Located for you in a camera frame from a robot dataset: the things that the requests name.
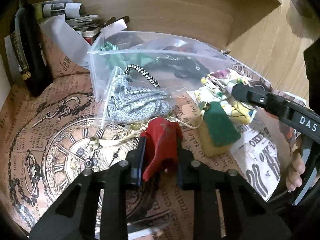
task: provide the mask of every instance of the red fabric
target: red fabric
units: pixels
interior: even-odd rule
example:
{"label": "red fabric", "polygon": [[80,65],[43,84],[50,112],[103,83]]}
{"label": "red fabric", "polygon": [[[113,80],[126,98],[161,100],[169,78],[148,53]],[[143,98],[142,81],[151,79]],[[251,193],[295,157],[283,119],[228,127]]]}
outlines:
{"label": "red fabric", "polygon": [[170,122],[157,117],[148,124],[140,136],[147,137],[145,169],[142,178],[148,181],[160,170],[172,171],[178,163],[177,136],[182,139],[182,132],[177,122]]}

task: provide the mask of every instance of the black bottle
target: black bottle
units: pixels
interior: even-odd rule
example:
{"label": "black bottle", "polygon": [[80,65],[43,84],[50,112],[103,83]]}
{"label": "black bottle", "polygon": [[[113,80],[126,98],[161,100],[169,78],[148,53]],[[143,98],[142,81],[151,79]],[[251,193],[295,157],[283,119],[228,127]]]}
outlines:
{"label": "black bottle", "polygon": [[35,9],[20,0],[10,35],[19,71],[32,96],[39,96],[53,82],[40,44],[40,27]]}

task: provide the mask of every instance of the silver rivet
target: silver rivet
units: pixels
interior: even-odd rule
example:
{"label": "silver rivet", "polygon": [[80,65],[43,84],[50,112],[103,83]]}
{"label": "silver rivet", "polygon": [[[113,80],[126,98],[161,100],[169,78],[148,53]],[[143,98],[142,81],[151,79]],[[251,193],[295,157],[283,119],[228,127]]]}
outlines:
{"label": "silver rivet", "polygon": [[121,167],[125,167],[125,166],[127,166],[128,164],[129,164],[129,162],[128,162],[127,160],[119,161],[119,165],[120,165]]}
{"label": "silver rivet", "polygon": [[191,162],[191,166],[192,167],[199,167],[201,165],[200,161],[197,161],[197,160],[193,160]]}
{"label": "silver rivet", "polygon": [[92,170],[90,170],[90,169],[85,169],[84,171],[82,171],[82,174],[84,176],[89,176],[89,175],[91,175],[91,173],[92,173]]}
{"label": "silver rivet", "polygon": [[232,176],[232,177],[235,177],[235,176],[237,176],[238,171],[236,171],[235,169],[229,169],[229,170],[228,170],[228,174],[229,174],[230,176]]}

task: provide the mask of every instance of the clock dial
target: clock dial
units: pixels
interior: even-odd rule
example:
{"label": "clock dial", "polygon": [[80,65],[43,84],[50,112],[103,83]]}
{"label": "clock dial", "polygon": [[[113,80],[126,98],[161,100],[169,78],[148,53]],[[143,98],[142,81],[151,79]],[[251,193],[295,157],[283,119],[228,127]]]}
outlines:
{"label": "clock dial", "polygon": [[127,153],[138,145],[138,139],[130,139],[111,147],[90,149],[90,137],[104,140],[120,139],[128,135],[120,125],[108,125],[104,129],[95,126],[95,118],[89,117],[65,125],[48,143],[42,165],[45,170],[44,185],[52,201],[85,169],[94,172],[109,169],[124,160]]}

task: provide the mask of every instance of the white letter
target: white letter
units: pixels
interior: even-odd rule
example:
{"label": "white letter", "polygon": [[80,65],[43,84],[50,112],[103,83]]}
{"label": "white letter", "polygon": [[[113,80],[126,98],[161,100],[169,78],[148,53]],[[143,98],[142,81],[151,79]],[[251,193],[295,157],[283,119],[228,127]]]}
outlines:
{"label": "white letter", "polygon": [[306,120],[305,117],[302,116],[301,119],[300,119],[300,123],[304,124],[305,120]]}

